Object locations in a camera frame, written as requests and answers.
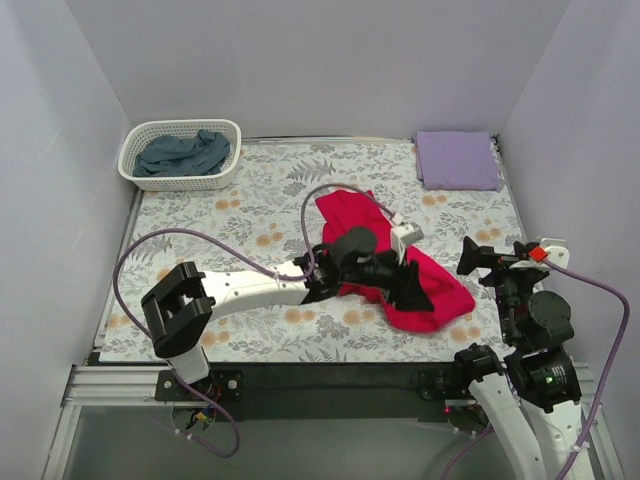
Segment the red t shirt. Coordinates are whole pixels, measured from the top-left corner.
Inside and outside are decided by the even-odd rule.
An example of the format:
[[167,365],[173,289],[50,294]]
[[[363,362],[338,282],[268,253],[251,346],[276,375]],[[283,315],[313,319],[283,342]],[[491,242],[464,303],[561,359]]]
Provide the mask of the red t shirt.
[[[325,219],[323,241],[333,242],[353,227],[366,227],[377,237],[378,252],[391,247],[390,221],[380,208],[364,195],[337,190],[317,198],[316,205]],[[420,285],[432,301],[434,311],[400,311],[386,302],[379,290],[371,287],[346,285],[340,289],[340,295],[358,295],[370,304],[381,305],[389,325],[410,333],[436,332],[456,318],[474,310],[475,300],[471,293],[431,257],[416,247],[407,250],[407,257],[410,261],[418,262]]]

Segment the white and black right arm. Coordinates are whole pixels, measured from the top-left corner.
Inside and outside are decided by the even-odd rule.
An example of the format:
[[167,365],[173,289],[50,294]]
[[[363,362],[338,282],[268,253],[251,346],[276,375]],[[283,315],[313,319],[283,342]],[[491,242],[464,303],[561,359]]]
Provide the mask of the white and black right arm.
[[563,240],[516,242],[511,254],[463,240],[456,269],[487,270],[480,285],[495,294],[503,342],[512,353],[499,358],[473,344],[454,356],[464,388],[478,402],[519,479],[592,479],[582,431],[582,392],[564,344],[574,336],[571,307],[537,284],[549,276],[547,261],[565,267]]

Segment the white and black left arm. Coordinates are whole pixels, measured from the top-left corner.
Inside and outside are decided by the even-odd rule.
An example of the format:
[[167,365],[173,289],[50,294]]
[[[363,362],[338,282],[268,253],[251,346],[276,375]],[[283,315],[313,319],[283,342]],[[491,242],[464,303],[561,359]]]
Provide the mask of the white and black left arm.
[[211,374],[200,342],[211,320],[262,307],[321,302],[346,285],[373,288],[399,311],[432,312],[419,264],[407,257],[404,231],[393,229],[391,248],[379,251],[376,235],[355,227],[266,272],[205,272],[183,262],[141,300],[154,353],[193,385]]

